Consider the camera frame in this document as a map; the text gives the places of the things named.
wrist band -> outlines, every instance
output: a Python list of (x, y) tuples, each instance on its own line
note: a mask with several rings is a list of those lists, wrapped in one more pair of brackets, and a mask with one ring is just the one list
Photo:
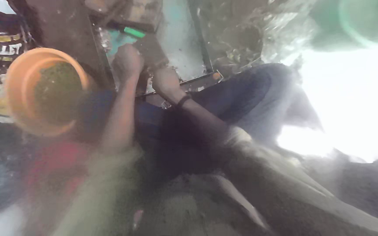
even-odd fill
[(189, 99), (192, 99), (192, 96), (187, 94), (186, 96), (184, 96), (176, 105), (177, 108), (181, 108), (183, 106), (183, 104), (189, 100)]

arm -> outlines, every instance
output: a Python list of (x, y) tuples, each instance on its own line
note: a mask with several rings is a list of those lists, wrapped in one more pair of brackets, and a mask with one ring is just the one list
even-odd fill
[(127, 235), (138, 204), (141, 153), (131, 148), (134, 136), (134, 100), (144, 64), (131, 45), (118, 49), (115, 63), (121, 87), (100, 143), (88, 163), (89, 176), (80, 186), (53, 235)]
[(115, 152), (132, 145), (134, 139), (135, 90), (144, 60), (130, 44), (121, 46), (115, 57), (121, 84), (110, 118), (102, 136), (101, 148)]
[[(152, 86), (157, 93), (174, 105), (186, 96), (185, 91), (180, 88), (179, 76), (169, 68), (155, 72)], [(216, 143), (221, 140), (228, 131), (228, 125), (224, 121), (192, 99), (183, 104), (182, 110), (197, 128), (200, 138), (205, 138), (205, 141), (209, 143)]]
[[(177, 74), (170, 70), (157, 72), (153, 87), (172, 104), (185, 96)], [(378, 232), (378, 219), (341, 202), (278, 153), (255, 146), (243, 130), (229, 129), (191, 99), (182, 109), (198, 126), (200, 136), (217, 144), (214, 156), (227, 178), (279, 234), (331, 236)]]

knee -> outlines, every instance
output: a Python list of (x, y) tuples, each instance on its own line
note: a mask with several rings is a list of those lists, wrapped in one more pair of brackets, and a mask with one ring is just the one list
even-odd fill
[(255, 74), (266, 77), (270, 81), (270, 90), (277, 94), (289, 94), (295, 88), (296, 76), (290, 67), (280, 63), (260, 65)]

hand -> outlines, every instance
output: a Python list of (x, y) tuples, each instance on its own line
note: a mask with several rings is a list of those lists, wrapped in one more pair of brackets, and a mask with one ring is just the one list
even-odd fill
[(116, 72), (119, 73), (121, 82), (126, 82), (129, 79), (138, 80), (144, 67), (144, 58), (134, 46), (125, 44), (118, 48), (113, 65)]
[(154, 73), (152, 87), (161, 97), (173, 104), (177, 104), (186, 96), (185, 91), (180, 88), (179, 76), (170, 68), (159, 69)]

orange bucket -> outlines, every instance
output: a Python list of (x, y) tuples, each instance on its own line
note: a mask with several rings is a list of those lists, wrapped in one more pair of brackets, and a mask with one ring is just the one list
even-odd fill
[(53, 137), (67, 133), (75, 126), (76, 121), (51, 124), (36, 110), (34, 88), (40, 81), (40, 70), (57, 62), (68, 62), (75, 68), (84, 91), (95, 88), (91, 76), (64, 52), (41, 47), (23, 53), (8, 68), (5, 93), (9, 114), (20, 128), (31, 134)]

